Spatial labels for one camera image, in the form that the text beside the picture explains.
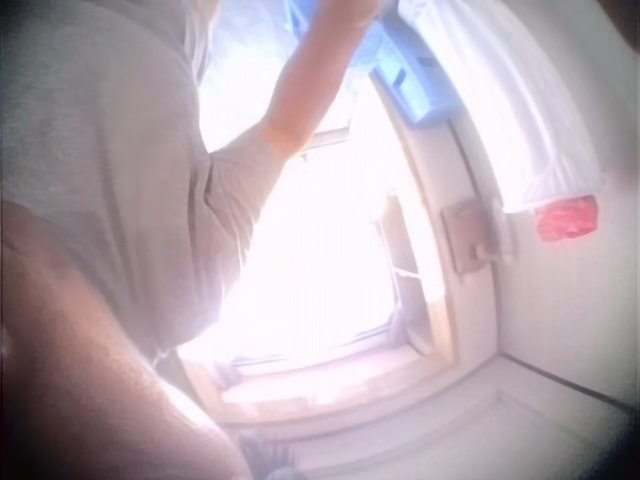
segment red object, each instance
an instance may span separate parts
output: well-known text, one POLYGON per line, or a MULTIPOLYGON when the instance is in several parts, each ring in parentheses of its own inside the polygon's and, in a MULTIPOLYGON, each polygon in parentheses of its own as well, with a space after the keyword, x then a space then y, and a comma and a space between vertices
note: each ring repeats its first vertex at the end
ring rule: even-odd
POLYGON ((536 216, 543 242, 578 238, 598 229, 598 203, 593 195, 552 203, 536 216))

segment bare skin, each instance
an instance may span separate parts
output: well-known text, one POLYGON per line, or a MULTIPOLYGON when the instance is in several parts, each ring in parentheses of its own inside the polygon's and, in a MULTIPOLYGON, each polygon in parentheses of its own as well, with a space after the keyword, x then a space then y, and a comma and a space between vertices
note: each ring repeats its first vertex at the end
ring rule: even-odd
MULTIPOLYGON (((376 12, 376 0, 322 0, 267 115, 245 135, 283 161, 300 150, 376 12)), ((37 220, 7 203, 2 220, 3 436, 27 445, 51 478, 250 479, 224 433, 167 394, 37 220)))

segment wall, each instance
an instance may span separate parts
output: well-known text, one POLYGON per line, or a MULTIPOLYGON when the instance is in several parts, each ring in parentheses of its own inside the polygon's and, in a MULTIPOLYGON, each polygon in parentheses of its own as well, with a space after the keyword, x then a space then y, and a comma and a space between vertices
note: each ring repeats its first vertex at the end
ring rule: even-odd
MULTIPOLYGON (((508 0, 572 90, 606 172, 600 226, 541 243, 534 218, 511 217, 517 260, 498 267, 505 353, 586 388, 638 401, 637 57, 594 1, 508 0)), ((456 122, 484 192, 486 158, 456 122)))

